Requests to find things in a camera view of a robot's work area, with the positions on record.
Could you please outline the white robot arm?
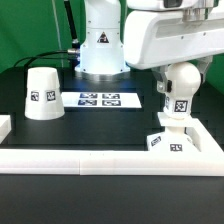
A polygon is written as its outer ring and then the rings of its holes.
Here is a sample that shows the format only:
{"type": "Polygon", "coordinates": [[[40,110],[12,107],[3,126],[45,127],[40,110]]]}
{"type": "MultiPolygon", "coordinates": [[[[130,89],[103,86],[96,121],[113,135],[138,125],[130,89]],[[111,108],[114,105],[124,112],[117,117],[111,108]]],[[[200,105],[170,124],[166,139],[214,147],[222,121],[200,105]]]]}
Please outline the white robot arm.
{"type": "Polygon", "coordinates": [[[86,39],[76,70],[110,79],[130,68],[152,69],[160,92],[173,64],[196,60],[201,75],[224,53],[224,0],[126,0],[132,12],[120,24],[118,0],[84,0],[86,39]]]}

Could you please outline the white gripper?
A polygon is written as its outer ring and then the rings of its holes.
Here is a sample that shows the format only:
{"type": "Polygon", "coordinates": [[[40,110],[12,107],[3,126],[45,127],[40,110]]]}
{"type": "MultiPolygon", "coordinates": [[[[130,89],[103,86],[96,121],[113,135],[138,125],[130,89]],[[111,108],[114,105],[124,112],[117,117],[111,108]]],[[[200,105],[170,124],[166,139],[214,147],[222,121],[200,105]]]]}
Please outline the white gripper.
{"type": "Polygon", "coordinates": [[[184,22],[182,18],[181,11],[133,11],[126,19],[125,61],[137,69],[155,67],[152,72],[160,93],[171,91],[168,64],[199,58],[196,67],[204,83],[212,55],[224,53],[224,8],[213,9],[204,21],[184,22]]]}

